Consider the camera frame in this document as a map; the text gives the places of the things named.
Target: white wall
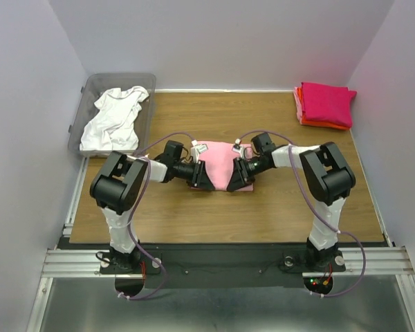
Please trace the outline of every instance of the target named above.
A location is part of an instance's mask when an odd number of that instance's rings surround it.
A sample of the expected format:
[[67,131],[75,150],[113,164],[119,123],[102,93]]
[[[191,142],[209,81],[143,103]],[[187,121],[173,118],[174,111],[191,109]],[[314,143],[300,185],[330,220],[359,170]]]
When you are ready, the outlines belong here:
[[90,73],[166,89],[345,84],[393,0],[50,0]]
[[391,238],[415,268],[415,0],[396,0],[353,74],[353,133]]
[[24,331],[60,236],[77,158],[66,152],[85,73],[44,0],[0,0],[0,331]]

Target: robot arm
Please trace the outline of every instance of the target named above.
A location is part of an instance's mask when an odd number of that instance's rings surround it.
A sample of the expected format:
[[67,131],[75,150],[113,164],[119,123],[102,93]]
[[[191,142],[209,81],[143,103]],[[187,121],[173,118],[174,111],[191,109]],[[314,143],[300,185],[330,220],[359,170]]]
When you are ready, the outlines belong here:
[[[190,187],[214,190],[205,162],[185,163],[181,158],[182,151],[183,144],[172,140],[167,142],[163,153],[149,161],[113,151],[94,178],[90,194],[106,218],[111,236],[111,259],[119,267],[135,265],[131,255],[135,243],[129,234],[129,226],[141,183],[147,175],[148,162],[151,165],[150,181],[167,183],[173,178],[181,178]],[[131,228],[131,232],[137,239],[135,230]]]
[[[259,154],[251,159],[234,159],[234,171],[228,191],[235,191],[255,181],[255,175],[270,168],[292,167],[289,146],[276,147],[267,133],[255,136],[252,140]],[[243,149],[236,142],[234,148]],[[333,142],[312,147],[291,146],[295,168],[302,168],[308,188],[315,199],[315,210],[334,230],[338,229],[340,213],[356,178],[346,160]],[[329,229],[316,216],[308,237],[311,261],[325,260],[336,250],[337,233]]]

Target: folded pink towel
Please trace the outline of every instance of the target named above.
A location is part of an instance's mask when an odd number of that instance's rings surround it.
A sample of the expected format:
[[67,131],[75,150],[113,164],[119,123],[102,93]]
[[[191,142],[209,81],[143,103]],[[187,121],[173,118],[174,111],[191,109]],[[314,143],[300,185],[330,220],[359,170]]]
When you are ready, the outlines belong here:
[[[204,151],[199,160],[204,160],[206,172],[216,190],[226,191],[232,172],[234,170],[233,160],[240,157],[237,152],[232,150],[233,144],[224,142],[199,141],[199,144],[206,144],[207,151]],[[250,147],[250,144],[242,144],[243,147]],[[246,149],[246,157],[252,157],[252,150]],[[237,191],[251,192],[254,187],[249,185]]]

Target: metal bolt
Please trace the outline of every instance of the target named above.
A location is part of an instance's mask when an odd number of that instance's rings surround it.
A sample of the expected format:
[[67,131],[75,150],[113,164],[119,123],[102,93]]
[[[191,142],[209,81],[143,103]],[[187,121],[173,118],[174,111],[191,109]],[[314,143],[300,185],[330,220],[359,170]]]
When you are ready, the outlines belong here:
[[293,266],[293,258],[291,256],[286,256],[284,259],[284,265],[286,265],[288,268]]
[[335,263],[338,266],[343,266],[344,265],[344,258],[342,256],[335,257]]

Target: white label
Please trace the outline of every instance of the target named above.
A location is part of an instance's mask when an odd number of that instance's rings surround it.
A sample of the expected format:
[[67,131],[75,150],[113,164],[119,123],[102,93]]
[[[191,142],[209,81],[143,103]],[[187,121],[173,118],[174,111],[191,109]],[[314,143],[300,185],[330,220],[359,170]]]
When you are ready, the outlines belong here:
[[208,150],[208,146],[206,144],[198,144],[195,146],[195,150],[198,152],[198,154],[202,154]]

